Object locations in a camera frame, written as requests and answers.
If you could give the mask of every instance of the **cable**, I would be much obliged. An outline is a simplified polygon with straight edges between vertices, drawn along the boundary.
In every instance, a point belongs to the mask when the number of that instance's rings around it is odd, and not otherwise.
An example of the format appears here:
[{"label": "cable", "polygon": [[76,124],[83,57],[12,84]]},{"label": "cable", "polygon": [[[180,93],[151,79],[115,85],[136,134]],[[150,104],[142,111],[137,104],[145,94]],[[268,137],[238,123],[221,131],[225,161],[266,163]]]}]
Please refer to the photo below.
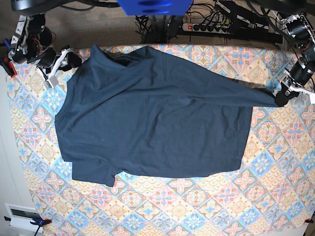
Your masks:
[{"label": "cable", "polygon": [[296,52],[295,52],[293,46],[291,45],[291,43],[290,43],[286,38],[284,38],[284,39],[287,41],[287,43],[289,44],[290,48],[293,50],[293,52],[294,52],[296,58],[299,60],[299,57],[297,56],[297,54],[296,54]]},{"label": "cable", "polygon": [[99,6],[99,7],[108,7],[108,8],[115,8],[120,7],[117,2],[103,2],[103,1],[93,1],[93,0],[78,0],[81,3],[91,6]]},{"label": "cable", "polygon": [[247,3],[247,6],[248,6],[257,16],[259,16],[259,17],[266,17],[266,16],[269,14],[269,12],[270,12],[270,10],[268,10],[267,12],[263,12],[263,14],[260,14],[260,13],[253,7],[253,5],[250,3],[249,0],[245,0],[245,1],[246,1],[246,3]]},{"label": "cable", "polygon": [[213,11],[213,9],[215,9],[215,6],[213,6],[212,4],[209,4],[209,3],[193,3],[192,6],[206,6],[206,7],[210,8],[212,11]]},{"label": "cable", "polygon": [[44,73],[43,69],[40,67],[40,66],[37,66],[37,68],[41,71],[41,73],[43,74],[44,78],[45,78],[45,81],[48,80],[48,77],[47,75]]},{"label": "cable", "polygon": [[64,6],[64,5],[59,6],[59,7],[63,8],[63,9],[71,10],[71,11],[80,11],[80,12],[82,12],[82,11],[90,11],[90,10],[92,10],[95,6],[90,6],[89,8],[83,8],[83,9],[73,8],[73,7]]},{"label": "cable", "polygon": [[313,82],[313,90],[314,90],[314,92],[315,92],[315,83],[314,83],[314,80],[313,80],[312,77],[311,77],[311,80],[312,80],[312,82]]}]

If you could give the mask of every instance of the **dark blue t-shirt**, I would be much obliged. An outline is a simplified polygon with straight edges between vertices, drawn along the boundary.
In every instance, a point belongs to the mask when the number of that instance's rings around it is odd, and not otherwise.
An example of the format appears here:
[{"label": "dark blue t-shirt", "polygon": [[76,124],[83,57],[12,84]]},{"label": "dark blue t-shirt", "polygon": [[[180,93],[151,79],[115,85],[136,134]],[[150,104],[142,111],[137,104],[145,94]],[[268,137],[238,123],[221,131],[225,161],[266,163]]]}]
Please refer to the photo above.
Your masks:
[{"label": "dark blue t-shirt", "polygon": [[72,178],[113,186],[115,175],[207,177],[240,168],[252,89],[187,60],[143,47],[112,58],[97,46],[67,82],[56,132]]}]

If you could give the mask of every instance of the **shirt sleeve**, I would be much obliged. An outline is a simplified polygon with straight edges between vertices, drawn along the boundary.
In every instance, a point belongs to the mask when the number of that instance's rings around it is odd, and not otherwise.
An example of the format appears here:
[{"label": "shirt sleeve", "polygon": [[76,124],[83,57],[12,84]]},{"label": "shirt sleeve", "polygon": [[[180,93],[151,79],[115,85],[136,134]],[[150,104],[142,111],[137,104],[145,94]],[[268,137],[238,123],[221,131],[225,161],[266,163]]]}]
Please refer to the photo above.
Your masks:
[{"label": "shirt sleeve", "polygon": [[267,89],[250,88],[218,75],[195,63],[164,54],[167,81],[193,99],[206,103],[243,106],[277,107],[275,96]]}]

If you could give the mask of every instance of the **tablecloth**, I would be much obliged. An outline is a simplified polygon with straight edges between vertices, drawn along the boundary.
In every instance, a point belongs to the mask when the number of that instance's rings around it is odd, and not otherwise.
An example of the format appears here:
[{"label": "tablecloth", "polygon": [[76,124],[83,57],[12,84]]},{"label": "tablecloth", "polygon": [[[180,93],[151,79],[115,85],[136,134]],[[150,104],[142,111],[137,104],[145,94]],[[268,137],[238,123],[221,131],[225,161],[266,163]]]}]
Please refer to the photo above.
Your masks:
[{"label": "tablecloth", "polygon": [[[152,47],[273,93],[284,68],[296,62],[291,53],[258,48]],[[78,53],[86,60],[90,50]],[[35,66],[15,66],[18,76],[7,77],[8,100],[31,198],[40,215],[52,219],[45,235],[252,236],[300,227],[315,210],[315,108],[308,96],[284,108],[254,108],[240,170],[206,178],[120,173],[109,188],[72,180],[72,165],[60,154],[54,116],[75,69],[59,72],[60,84],[46,90]]]}]

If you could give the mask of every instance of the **fabric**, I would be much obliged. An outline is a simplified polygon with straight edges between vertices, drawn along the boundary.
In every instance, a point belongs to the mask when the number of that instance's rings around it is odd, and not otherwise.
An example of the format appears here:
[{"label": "fabric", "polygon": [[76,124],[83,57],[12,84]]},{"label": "fabric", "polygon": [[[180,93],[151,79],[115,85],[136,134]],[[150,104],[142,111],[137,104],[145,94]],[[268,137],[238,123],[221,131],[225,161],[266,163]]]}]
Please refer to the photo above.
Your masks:
[{"label": "fabric", "polygon": [[149,46],[110,58],[96,45],[55,117],[72,179],[114,186],[138,176],[207,177],[240,168],[252,106],[273,94]]},{"label": "fabric", "polygon": [[[105,51],[127,54],[141,47]],[[296,62],[294,54],[260,48],[152,47],[274,94],[284,68]],[[90,57],[89,49],[78,53],[83,60]],[[109,188],[72,180],[72,163],[61,158],[55,114],[75,70],[59,72],[60,85],[46,90],[35,66],[15,66],[18,76],[6,78],[8,101],[32,201],[43,218],[53,220],[44,227],[45,236],[253,236],[300,227],[315,210],[315,107],[308,96],[301,94],[284,108],[253,108],[237,171],[205,178],[122,172]]]}]

